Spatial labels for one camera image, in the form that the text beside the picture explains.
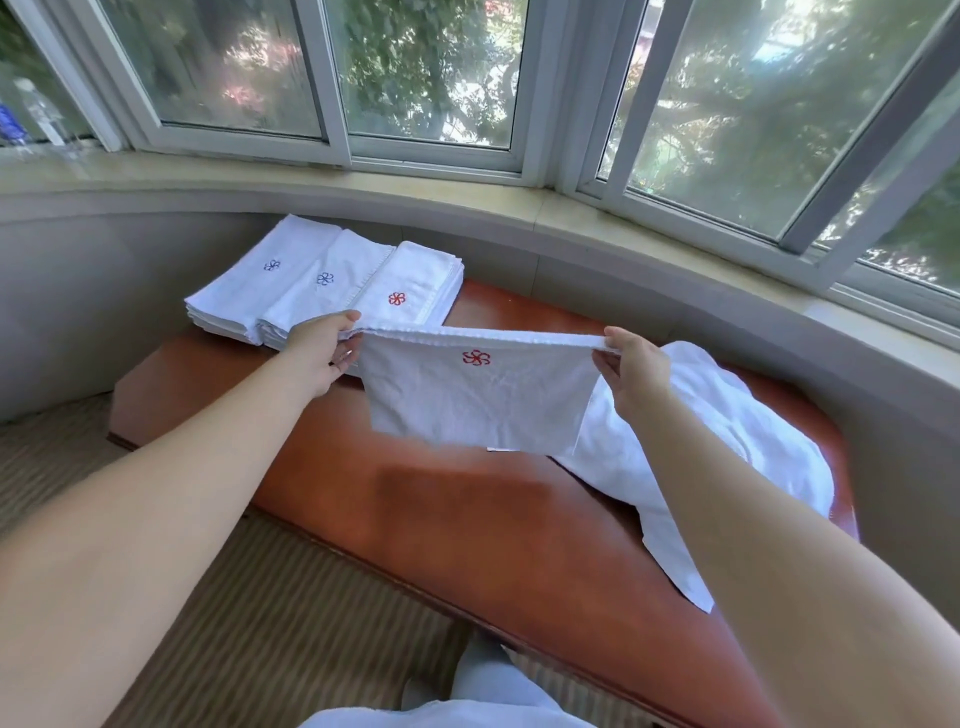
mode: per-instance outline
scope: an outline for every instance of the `folded towel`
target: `folded towel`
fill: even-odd
[[[453,306],[463,279],[460,258],[404,241],[350,307],[363,314],[364,326],[438,325]]]
[[[762,402],[739,377],[687,342],[663,347],[670,383],[694,414],[737,455],[821,516],[833,503],[833,476],[817,444]],[[636,507],[643,543],[681,593],[709,612],[713,597],[686,550],[636,436],[613,409],[602,378],[590,397],[572,454],[557,462],[598,491]]]
[[[341,233],[287,215],[223,275],[186,299],[190,318],[214,333],[261,344],[256,322]]]
[[[257,321],[263,343],[282,350],[290,329],[301,321],[352,308],[363,287],[394,251],[391,245],[341,231]]]
[[[432,443],[573,451],[599,377],[601,336],[362,326],[373,429]],[[347,338],[353,332],[345,332]]]

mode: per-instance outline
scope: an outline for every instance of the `window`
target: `window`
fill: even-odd
[[[0,100],[12,111],[13,116],[34,141],[47,141],[46,133],[27,112],[14,84],[14,81],[20,78],[34,82],[36,88],[56,105],[63,114],[64,128],[73,138],[90,136],[86,121],[54,76],[50,66],[27,37],[10,9],[0,3]]]
[[[102,139],[553,186],[960,342],[960,0],[7,2]]]

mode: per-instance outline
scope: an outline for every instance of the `blue object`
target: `blue object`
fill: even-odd
[[[27,130],[20,126],[13,112],[4,104],[0,104],[0,137],[18,146],[30,142]]]

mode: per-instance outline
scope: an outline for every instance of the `floor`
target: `floor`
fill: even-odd
[[[122,456],[109,396],[0,426],[0,535]],[[187,601],[108,728],[294,728],[323,708],[393,709],[416,674],[448,689],[469,634],[343,557],[249,513]],[[515,662],[597,726],[659,725],[540,662]]]

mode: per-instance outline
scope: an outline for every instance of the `person's right arm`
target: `person's right arm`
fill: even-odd
[[[670,362],[608,328],[594,354],[710,593],[790,725],[960,725],[960,635],[890,567],[732,452]]]

